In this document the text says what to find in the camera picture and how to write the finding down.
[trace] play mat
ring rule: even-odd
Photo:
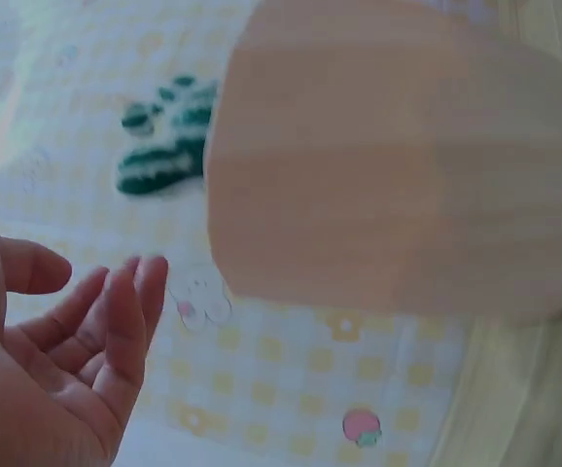
[[[538,4],[553,12],[549,0],[426,3],[531,44],[542,34],[526,5],[534,18]],[[237,298],[211,260],[200,180],[147,197],[116,190],[132,148],[126,109],[154,113],[158,90],[176,77],[222,81],[255,4],[0,0],[0,234],[61,252],[74,279],[133,252],[167,257],[136,418],[299,466],[562,467],[562,445],[553,457],[512,447],[555,435],[526,427],[543,426],[534,407],[562,407],[552,399],[562,386],[530,396],[539,352],[552,355],[562,323],[466,327]],[[540,46],[562,57],[562,40]],[[10,320],[58,297],[11,296]]]

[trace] green knitted toy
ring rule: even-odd
[[[217,85],[201,85],[181,75],[158,90],[158,102],[133,103],[122,127],[134,148],[117,170],[117,189],[145,195],[203,176],[205,137],[212,118]]]

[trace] blurry object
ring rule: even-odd
[[[483,29],[395,1],[264,0],[228,65],[206,177],[237,295],[562,311],[562,64]]]
[[[562,0],[498,0],[510,37],[562,60]]]

